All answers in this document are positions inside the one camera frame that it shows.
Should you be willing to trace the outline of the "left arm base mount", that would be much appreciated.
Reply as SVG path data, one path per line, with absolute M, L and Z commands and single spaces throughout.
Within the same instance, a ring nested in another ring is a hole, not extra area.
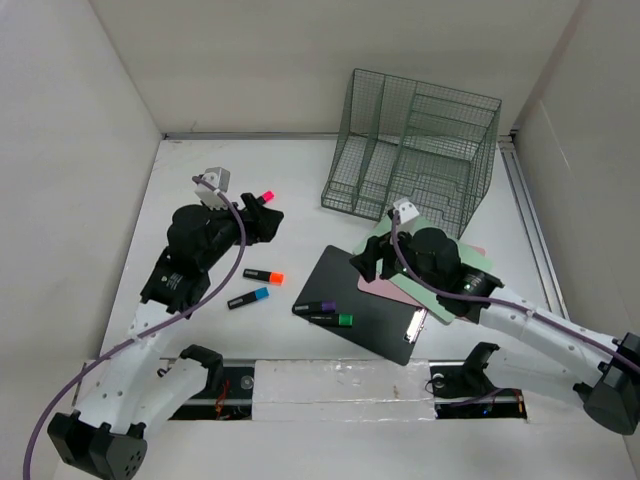
M 225 361 L 223 356 L 203 346 L 192 344 L 177 358 L 164 358 L 165 365 L 156 375 L 164 377 L 178 359 L 195 360 L 207 369 L 203 389 L 186 401 L 172 420 L 250 420 L 252 416 L 255 362 Z

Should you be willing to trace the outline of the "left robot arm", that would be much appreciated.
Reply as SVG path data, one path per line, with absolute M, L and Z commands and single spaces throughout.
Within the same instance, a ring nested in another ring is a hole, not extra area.
M 271 241 L 284 218 L 250 193 L 243 208 L 211 193 L 176 210 L 141 294 L 128 337 L 101 357 L 106 367 L 70 414 L 57 413 L 47 433 L 61 460 L 98 479 L 131 479 L 148 438 L 191 396 L 222 387 L 221 354 L 192 344 L 163 375 L 159 360 L 183 323 L 215 294 L 209 271 L 233 246 Z

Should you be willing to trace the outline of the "green highlighter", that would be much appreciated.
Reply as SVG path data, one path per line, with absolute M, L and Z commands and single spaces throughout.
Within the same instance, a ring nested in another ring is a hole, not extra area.
M 353 326 L 353 316 L 350 314 L 310 315 L 308 321 L 314 325 L 327 328 L 351 328 Z

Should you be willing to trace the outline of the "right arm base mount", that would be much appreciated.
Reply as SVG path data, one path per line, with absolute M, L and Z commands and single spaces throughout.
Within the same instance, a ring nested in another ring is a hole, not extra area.
M 527 419 L 522 392 L 499 389 L 485 375 L 499 346 L 481 342 L 463 361 L 429 363 L 424 390 L 434 399 L 437 420 Z

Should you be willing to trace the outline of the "pink highlighter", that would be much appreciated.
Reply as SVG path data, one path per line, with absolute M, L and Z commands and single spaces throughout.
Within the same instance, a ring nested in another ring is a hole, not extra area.
M 265 205 L 271 202 L 274 198 L 275 198 L 275 194 L 271 190 L 268 190 L 264 192 L 262 195 L 258 196 L 256 198 L 256 201 L 259 205 Z

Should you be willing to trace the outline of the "purple highlighter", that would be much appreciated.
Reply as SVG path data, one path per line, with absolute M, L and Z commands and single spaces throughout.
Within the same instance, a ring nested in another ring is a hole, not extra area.
M 292 306 L 292 313 L 295 315 L 316 315 L 334 313 L 336 303 L 334 301 L 314 301 L 296 303 Z

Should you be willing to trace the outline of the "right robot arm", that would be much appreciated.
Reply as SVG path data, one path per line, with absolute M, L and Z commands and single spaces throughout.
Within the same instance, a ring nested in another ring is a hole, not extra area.
M 479 344 L 462 381 L 473 393 L 500 388 L 536 391 L 581 407 L 621 435 L 639 425 L 639 337 L 585 329 L 535 306 L 497 277 L 460 258 L 457 243 L 436 228 L 392 229 L 370 237 L 350 264 L 366 282 L 404 276 L 435 294 L 454 317 L 500 331 L 544 356 L 528 360 L 494 344 Z

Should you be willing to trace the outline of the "orange highlighter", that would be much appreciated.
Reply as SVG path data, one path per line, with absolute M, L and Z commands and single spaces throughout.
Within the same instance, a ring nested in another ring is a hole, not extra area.
M 272 285 L 282 285 L 285 280 L 283 273 L 249 268 L 243 271 L 243 277 Z

